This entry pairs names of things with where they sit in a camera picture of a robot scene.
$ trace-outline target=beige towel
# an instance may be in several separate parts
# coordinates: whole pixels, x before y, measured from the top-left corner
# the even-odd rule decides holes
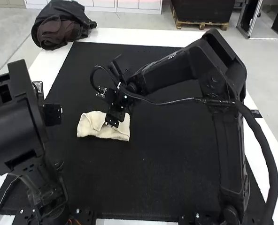
[[[130,115],[125,114],[124,121],[119,123],[118,128],[106,125],[105,118],[106,114],[100,111],[83,113],[77,126],[77,136],[93,135],[128,142],[130,139]]]

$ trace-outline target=white table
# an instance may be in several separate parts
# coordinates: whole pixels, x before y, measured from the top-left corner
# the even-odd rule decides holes
[[[193,41],[199,39],[204,32],[201,31],[170,31],[170,30],[131,30],[131,29],[111,29],[98,28],[92,31],[89,38],[81,40],[82,42],[111,43],[125,45],[148,45],[148,46],[167,46],[167,47],[185,47]],[[67,46],[55,51],[42,50],[38,55],[29,73],[33,81],[42,81],[44,84],[44,95],[47,96],[52,84],[72,46]],[[255,103],[247,93],[245,104],[250,109],[257,109]],[[278,168],[278,142],[270,131],[263,118],[257,118],[266,138],[270,144],[273,156]],[[266,200],[269,191],[269,178],[265,160],[262,155],[260,145],[254,137],[252,130],[247,123],[244,124],[245,154],[252,168],[261,193]],[[4,176],[0,176],[0,186]],[[11,225],[14,216],[0,216],[0,225]],[[273,215],[275,225],[278,225],[278,201]],[[98,225],[168,225],[175,223],[154,222],[154,221],[124,221],[98,219]]]

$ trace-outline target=white cabinet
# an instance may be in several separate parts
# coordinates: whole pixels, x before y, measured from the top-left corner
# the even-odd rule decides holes
[[[83,6],[93,6],[93,0],[77,0]]]
[[[23,0],[26,8],[43,8],[51,0]],[[85,11],[161,14],[162,0],[76,0]]]
[[[114,0],[93,0],[94,7],[115,8]]]
[[[46,5],[47,0],[26,0],[26,4]]]
[[[139,0],[139,9],[160,10],[160,0]]]
[[[117,0],[118,8],[139,8],[139,0]]]

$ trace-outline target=cloth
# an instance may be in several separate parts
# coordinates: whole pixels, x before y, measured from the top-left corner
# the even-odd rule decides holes
[[[106,125],[105,118],[106,114],[100,111],[83,113],[77,126],[77,136],[85,137],[93,135],[99,138],[110,138],[128,142],[130,139],[129,114],[125,114],[124,121],[119,123],[118,128]]]
[[[51,0],[39,13],[31,29],[31,37],[38,47],[54,50],[69,41],[89,36],[97,26],[84,13],[85,7],[76,1]]]

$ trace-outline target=black case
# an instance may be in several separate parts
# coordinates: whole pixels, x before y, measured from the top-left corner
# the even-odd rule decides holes
[[[178,20],[186,22],[227,23],[235,0],[171,0]]]

